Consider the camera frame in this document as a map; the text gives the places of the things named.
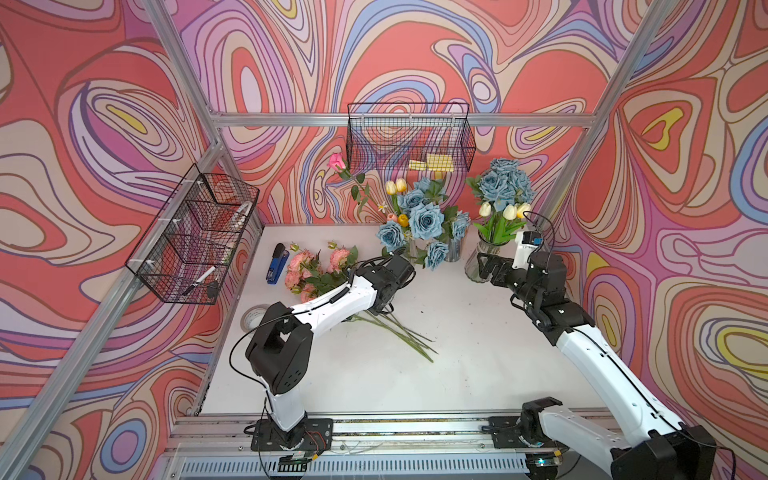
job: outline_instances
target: white robotic arm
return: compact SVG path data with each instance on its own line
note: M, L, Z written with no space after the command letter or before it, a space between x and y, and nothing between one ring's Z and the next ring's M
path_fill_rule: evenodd
M623 433L615 435L548 397L523 405L520 440L562 442L616 479L709 478L711 435L701 426L686 426L660 402L614 353L594 320L566 298L562 258L542 251L536 232L520 232L515 241L514 259L478 255L481 276L512 291L512 305L573 362Z

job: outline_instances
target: colorful swirl pattern wall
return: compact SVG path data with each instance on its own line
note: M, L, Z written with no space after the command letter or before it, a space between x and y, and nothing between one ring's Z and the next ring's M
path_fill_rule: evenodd
M680 2L558 219L571 295L646 385L768 478L768 5ZM730 478L730 454L716 478Z
M0 442L206 148L140 2L0 3ZM252 246L216 306L140 290L27 480L149 475Z
M635 0L222 0L189 2L174 21L217 111L346 112L353 101L462 99L474 112L581 113L594 110L646 8ZM469 174L493 157L525 159L540 200L579 133L477 128ZM382 219L375 205L358 214L352 185L327 167L344 151L345 128L232 127L223 135L262 190L265 222ZM393 175L368 173L379 186ZM448 175L449 201L474 212L464 179Z

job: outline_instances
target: white table surface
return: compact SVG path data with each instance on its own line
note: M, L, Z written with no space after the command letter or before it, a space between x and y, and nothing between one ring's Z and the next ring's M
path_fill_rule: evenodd
M261 413L262 387L237 375L227 357L244 334L240 318L250 307L299 302L283 283L285 270L277 285L266 283L275 245L297 242L313 252L322 250L327 266L328 240L357 245L360 259L380 255L377 231L375 226L351 225L265 228L201 413ZM380 327L341 323L313 339L309 368L297 386L307 412L509 410L544 396L571 408L604 407L568 359L509 305L508 290L466 278L464 262L476 239L476 231L468 232L460 262L444 263L434 272L417 266L416 278L392 302L401 323L435 340L435 362ZM514 252L509 244L501 254ZM233 361L251 374L244 355L247 344L248 339L240 343Z

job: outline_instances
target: pink rose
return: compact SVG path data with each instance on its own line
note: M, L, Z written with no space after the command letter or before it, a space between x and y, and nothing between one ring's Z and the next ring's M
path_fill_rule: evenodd
M294 288L296 285L299 284L299 280L301 280L301 278L299 277L299 272L289 271L288 273L286 273L286 288L288 290Z
M301 291L301 295L299 296L299 300L301 300L301 303L307 303L311 299L316 298L315 295L315 286L311 283L308 283L304 286L304 290Z
M346 263L346 258L349 256L349 250L346 248L339 248L331 253L331 266L328 269L329 272L340 272L343 264Z
M288 265L288 271L298 272L303 262L313 260L314 258L315 258L314 253L308 250L303 250L293 256L293 258L290 261L290 264Z
M344 170L346 168L344 160L341 158L341 154L331 155L331 158L328 160L328 166L337 170Z

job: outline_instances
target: wire basket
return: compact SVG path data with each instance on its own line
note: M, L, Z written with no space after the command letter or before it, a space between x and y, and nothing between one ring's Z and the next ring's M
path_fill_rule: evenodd
M464 102L347 105L349 169L469 171L475 136Z
M126 266L165 303L215 304L258 197L241 180L199 174L141 265Z

